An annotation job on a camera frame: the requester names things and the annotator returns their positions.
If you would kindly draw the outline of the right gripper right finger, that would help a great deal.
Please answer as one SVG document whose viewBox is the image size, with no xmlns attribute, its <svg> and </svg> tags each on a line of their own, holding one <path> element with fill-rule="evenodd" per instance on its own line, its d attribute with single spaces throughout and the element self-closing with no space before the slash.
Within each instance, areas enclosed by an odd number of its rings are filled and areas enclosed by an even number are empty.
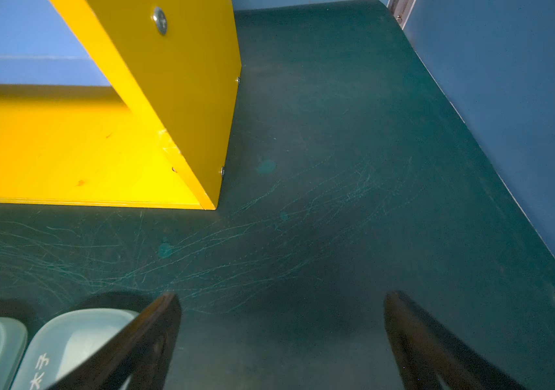
<svg viewBox="0 0 555 390">
<path fill-rule="evenodd" d="M 384 300 L 386 333 L 405 389 L 523 389 L 407 294 Z"/>
</svg>

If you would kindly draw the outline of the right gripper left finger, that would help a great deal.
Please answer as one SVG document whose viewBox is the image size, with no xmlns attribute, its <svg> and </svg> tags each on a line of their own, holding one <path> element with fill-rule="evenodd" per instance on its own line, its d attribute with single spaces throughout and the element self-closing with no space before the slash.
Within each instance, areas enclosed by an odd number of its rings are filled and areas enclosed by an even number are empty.
<svg viewBox="0 0 555 390">
<path fill-rule="evenodd" d="M 181 326 L 178 296 L 165 292 L 52 389 L 162 389 Z"/>
</svg>

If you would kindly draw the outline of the light teal pencil case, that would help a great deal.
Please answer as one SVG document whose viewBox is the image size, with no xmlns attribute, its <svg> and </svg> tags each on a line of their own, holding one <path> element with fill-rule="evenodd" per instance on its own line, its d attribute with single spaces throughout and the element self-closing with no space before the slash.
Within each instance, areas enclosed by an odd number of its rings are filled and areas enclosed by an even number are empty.
<svg viewBox="0 0 555 390">
<path fill-rule="evenodd" d="M 13 389 L 47 389 L 80 366 L 139 314 L 132 310 L 74 310 L 39 329 L 25 350 Z"/>
</svg>

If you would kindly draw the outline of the yellow wooden shelf unit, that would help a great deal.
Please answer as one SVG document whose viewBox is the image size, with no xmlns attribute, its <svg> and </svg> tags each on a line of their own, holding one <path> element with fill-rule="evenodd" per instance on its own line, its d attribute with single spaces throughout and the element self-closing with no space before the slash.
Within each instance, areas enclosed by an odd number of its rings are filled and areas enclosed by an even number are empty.
<svg viewBox="0 0 555 390">
<path fill-rule="evenodd" d="M 214 210 L 229 1 L 0 1 L 0 203 Z"/>
</svg>

